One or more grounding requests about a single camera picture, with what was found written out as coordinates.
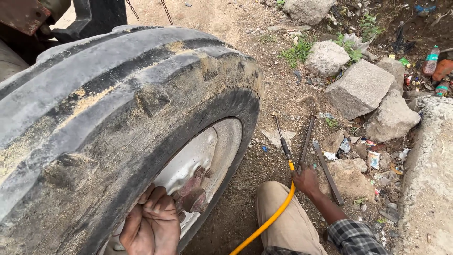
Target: hand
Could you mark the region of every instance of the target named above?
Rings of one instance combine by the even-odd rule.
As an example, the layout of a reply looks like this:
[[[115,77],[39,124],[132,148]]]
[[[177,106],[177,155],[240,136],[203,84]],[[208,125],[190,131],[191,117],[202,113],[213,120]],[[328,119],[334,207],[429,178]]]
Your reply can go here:
[[[173,198],[151,184],[126,217],[120,242],[129,255],[176,255],[180,235]]]
[[[313,165],[307,166],[303,162],[299,162],[300,175],[297,171],[291,171],[293,183],[298,190],[310,197],[313,194],[320,192],[318,176],[313,168]]]

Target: bottle label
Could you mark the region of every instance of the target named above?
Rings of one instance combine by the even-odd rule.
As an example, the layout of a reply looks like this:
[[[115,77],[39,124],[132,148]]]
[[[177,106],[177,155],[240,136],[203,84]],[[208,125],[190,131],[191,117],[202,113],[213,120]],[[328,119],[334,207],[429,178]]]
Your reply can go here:
[[[428,56],[426,56],[426,60],[427,61],[430,61],[430,60],[437,61],[438,57],[439,57],[439,55],[437,55],[437,54],[429,54]]]

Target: yellow hose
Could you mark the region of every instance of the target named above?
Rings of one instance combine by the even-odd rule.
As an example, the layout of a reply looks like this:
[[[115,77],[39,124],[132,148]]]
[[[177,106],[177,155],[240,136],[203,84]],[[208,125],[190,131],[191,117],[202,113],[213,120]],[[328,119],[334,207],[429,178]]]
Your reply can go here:
[[[289,168],[291,171],[294,171],[294,164],[292,160],[288,160]],[[230,253],[230,255],[237,255],[242,249],[244,249],[249,243],[251,243],[256,237],[260,236],[274,221],[282,214],[282,212],[286,209],[293,198],[294,192],[296,191],[296,187],[294,186],[293,181],[291,180],[291,190],[289,191],[288,196],[286,197],[285,201],[282,205],[280,205],[279,209],[253,234],[251,234],[245,241],[243,241],[234,251]]]

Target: wheel rim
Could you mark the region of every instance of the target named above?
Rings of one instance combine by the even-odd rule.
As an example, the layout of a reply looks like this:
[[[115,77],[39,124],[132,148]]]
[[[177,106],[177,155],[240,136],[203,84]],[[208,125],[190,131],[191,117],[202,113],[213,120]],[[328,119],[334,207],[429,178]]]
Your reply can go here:
[[[200,166],[210,170],[212,176],[203,178],[200,186],[204,189],[206,200],[211,202],[218,188],[222,184],[228,169],[233,162],[242,140],[242,124],[237,118],[226,118],[206,128],[203,132],[192,138],[155,178],[156,186],[164,186],[167,194],[172,195],[180,190]],[[196,222],[200,213],[181,212],[185,219],[181,222],[181,238]],[[119,234],[124,222],[114,231],[100,251],[100,255],[117,255],[112,247],[119,244]]]

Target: chain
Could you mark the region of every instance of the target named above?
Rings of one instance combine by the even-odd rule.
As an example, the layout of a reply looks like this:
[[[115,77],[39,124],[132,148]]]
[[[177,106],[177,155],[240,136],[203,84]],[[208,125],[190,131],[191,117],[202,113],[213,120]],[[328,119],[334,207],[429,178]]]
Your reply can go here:
[[[164,6],[165,13],[167,13],[167,17],[169,18],[170,24],[173,25],[173,21],[171,21],[170,13],[169,10],[167,9],[167,6],[165,5],[165,0],[160,0],[162,2],[162,5]]]
[[[135,12],[134,8],[132,7],[132,5],[130,4],[129,0],[126,0],[126,3],[129,5],[130,9],[132,10],[132,12],[134,13],[134,15],[137,17],[137,20],[140,20],[138,14]]]

